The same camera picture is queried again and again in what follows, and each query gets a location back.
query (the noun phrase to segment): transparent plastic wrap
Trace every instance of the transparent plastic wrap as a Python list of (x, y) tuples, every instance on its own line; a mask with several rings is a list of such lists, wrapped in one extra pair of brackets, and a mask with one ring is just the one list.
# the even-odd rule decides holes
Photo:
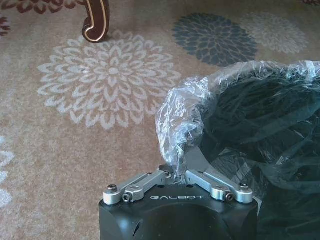
[(169, 91), (160, 152), (184, 181), (199, 146), (212, 166), (263, 200), (259, 239), (320, 236), (320, 62), (240, 62)]

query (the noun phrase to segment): trash can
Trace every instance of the trash can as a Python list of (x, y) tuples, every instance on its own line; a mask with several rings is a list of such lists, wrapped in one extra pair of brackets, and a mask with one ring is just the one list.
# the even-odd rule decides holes
[(156, 115), (160, 152), (184, 183), (199, 148), (262, 204), (258, 238), (320, 239), (320, 62), (240, 62), (186, 79)]

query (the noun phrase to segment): white floral pattern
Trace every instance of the white floral pattern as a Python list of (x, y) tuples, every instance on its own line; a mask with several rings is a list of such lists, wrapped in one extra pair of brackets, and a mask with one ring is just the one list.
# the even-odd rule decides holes
[(45, 105), (69, 113), (86, 127), (116, 123), (128, 127), (154, 115), (181, 74), (162, 46), (131, 32), (115, 31), (110, 40), (89, 43), (81, 36), (54, 48), (50, 62), (38, 67), (45, 75), (38, 93)]
[[(5, 142), (5, 138), (0, 136), (0, 147)], [(3, 167), (8, 165), (15, 156), (10, 151), (0, 150), (0, 184), (7, 178), (8, 172), (3, 171)], [(0, 188), (0, 208), (4, 207), (12, 200), (11, 195), (4, 189)]]
[(240, 25), (255, 41), (273, 51), (299, 53), (307, 46), (304, 32), (289, 20), (268, 12), (253, 12), (240, 20)]

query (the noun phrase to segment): screw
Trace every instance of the screw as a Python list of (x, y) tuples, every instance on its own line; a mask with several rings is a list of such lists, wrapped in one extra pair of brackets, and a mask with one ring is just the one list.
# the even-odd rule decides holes
[(249, 189), (249, 186), (245, 183), (240, 183), (239, 189), (240, 189), (240, 191), (247, 191)]
[(234, 199), (234, 195), (231, 193), (231, 192), (228, 192), (226, 195), (225, 195), (225, 200), (230, 202)]
[(108, 194), (113, 194), (113, 193), (115, 193), (117, 190), (118, 190), (118, 189), (117, 189), (117, 185), (115, 185), (115, 184), (110, 184), (110, 185), (108, 185), (106, 192), (107, 192)]
[(131, 200), (132, 200), (132, 195), (128, 192), (128, 193), (125, 193), (123, 194), (122, 196), (122, 200), (125, 202), (125, 203), (129, 203)]

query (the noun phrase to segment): brown floral pattern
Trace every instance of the brown floral pattern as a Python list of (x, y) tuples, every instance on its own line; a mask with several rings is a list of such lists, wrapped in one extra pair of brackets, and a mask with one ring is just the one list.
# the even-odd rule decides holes
[(1, 9), (16, 8), (21, 14), (33, 9), (38, 14), (44, 14), (47, 10), (59, 12), (63, 7), (73, 9), (77, 4), (85, 5), (86, 0), (4, 0)]
[(0, 13), (0, 38), (7, 35), (10, 30), (8, 19)]

